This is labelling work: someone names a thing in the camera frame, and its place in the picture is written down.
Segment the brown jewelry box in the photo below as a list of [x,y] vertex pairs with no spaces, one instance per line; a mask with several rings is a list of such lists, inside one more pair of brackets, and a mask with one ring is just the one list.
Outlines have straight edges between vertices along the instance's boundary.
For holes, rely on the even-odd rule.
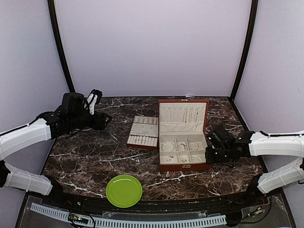
[[205,99],[159,100],[161,172],[210,169],[205,157],[208,109]]

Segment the jewelry tray brown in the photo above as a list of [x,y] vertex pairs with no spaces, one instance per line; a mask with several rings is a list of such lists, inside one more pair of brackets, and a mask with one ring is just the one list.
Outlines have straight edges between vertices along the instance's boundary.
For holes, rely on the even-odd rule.
[[135,116],[126,142],[128,147],[158,149],[159,118]]

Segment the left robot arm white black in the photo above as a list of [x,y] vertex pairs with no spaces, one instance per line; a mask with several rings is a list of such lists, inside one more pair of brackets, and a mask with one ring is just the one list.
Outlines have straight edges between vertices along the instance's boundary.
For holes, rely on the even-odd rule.
[[95,111],[103,93],[92,90],[88,97],[81,93],[65,93],[61,105],[55,110],[39,114],[32,122],[0,135],[0,185],[19,190],[48,195],[57,207],[67,203],[61,185],[52,177],[33,174],[16,168],[5,159],[15,152],[36,143],[72,136],[83,129],[104,130],[112,120],[105,113]]

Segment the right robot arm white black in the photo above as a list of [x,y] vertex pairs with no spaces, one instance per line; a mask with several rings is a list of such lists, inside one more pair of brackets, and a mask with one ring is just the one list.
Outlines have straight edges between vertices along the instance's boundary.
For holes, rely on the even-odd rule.
[[242,201],[253,206],[261,195],[293,182],[304,182],[304,133],[265,133],[245,131],[234,137],[222,126],[207,135],[211,146],[206,148],[207,163],[236,161],[241,157],[261,155],[295,156],[296,160],[272,172],[255,176]]

